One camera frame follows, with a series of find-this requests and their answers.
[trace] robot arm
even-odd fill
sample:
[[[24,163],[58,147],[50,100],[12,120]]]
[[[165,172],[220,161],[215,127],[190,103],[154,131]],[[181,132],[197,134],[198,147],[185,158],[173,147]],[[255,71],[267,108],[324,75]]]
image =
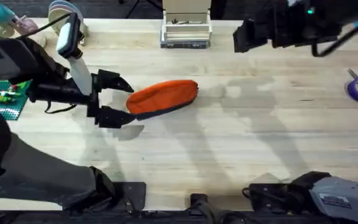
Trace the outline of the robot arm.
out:
[[[76,14],[71,15],[68,32],[62,32],[63,37],[59,37],[63,44],[58,50],[63,56],[74,57],[76,64],[71,66],[79,72],[77,75],[87,75],[89,79],[66,79],[67,68],[55,62],[33,40],[20,38],[0,39],[0,80],[9,80],[12,84],[32,80],[26,92],[30,101],[87,105],[88,116],[95,117],[100,127],[121,127],[132,115],[105,106],[99,108],[98,93],[105,88],[133,90],[119,74],[99,71],[96,76],[75,67],[82,54],[76,46],[81,35],[72,32],[75,30],[72,28],[78,27],[77,20]],[[81,84],[90,86],[91,93],[82,94]],[[45,154],[11,133],[0,114],[0,198],[53,202],[64,210],[85,212],[116,207],[127,189],[136,190],[132,206],[142,209],[144,183],[112,182],[95,167],[75,166]]]
[[[315,57],[324,57],[358,33],[341,37],[322,53],[318,44],[337,40],[342,27],[358,21],[358,0],[268,0],[266,10],[246,19],[234,36],[236,52],[247,52],[272,40],[274,48],[312,45]]]

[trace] toy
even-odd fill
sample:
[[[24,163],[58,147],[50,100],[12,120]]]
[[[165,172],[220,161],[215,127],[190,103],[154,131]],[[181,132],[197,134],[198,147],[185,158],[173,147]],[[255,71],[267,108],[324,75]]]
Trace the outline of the toy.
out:
[[[17,90],[19,86],[11,85],[7,91],[0,91],[0,103],[13,103],[16,102],[15,96],[22,96],[21,93],[18,93]]]
[[[20,34],[28,34],[37,30],[35,22],[26,16],[18,17],[8,7],[0,3],[0,37],[10,38],[15,30]],[[43,35],[34,36],[34,40],[42,47],[46,46],[46,38]]]

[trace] floor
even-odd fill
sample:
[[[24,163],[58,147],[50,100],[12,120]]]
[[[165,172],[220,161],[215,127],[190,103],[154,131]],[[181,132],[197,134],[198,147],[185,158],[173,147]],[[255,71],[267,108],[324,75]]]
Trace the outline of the floor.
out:
[[[52,0],[0,0],[17,15],[29,17],[47,17],[48,5]],[[86,18],[115,18],[123,19],[136,0],[125,0],[119,4],[118,0],[71,0]],[[254,11],[263,6],[260,0],[227,0],[223,19],[242,20],[246,11]],[[132,13],[132,19],[160,19],[162,13],[144,0],[140,0],[138,7]]]

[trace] wooden table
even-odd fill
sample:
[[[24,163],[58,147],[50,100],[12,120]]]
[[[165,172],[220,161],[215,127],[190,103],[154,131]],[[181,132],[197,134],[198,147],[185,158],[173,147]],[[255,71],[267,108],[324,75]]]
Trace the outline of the wooden table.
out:
[[[113,181],[146,182],[146,209],[183,209],[193,192],[207,193],[225,208],[244,208],[241,188],[251,182],[290,181],[309,170],[358,181],[358,103],[344,91],[351,80],[347,68],[358,73],[358,37],[329,57],[313,58],[310,47],[266,45],[235,54],[232,33],[240,21],[214,21],[208,50],[160,49],[160,21],[86,24],[83,58],[92,72],[119,72],[135,90],[192,79],[199,83],[198,98],[122,129],[97,128],[85,118],[84,106],[45,114],[45,102],[28,102],[19,120],[9,122],[28,144],[73,164],[96,166]],[[68,65],[54,50],[56,35],[45,33],[47,52]],[[127,97],[109,90],[101,95],[105,105],[119,109]]]

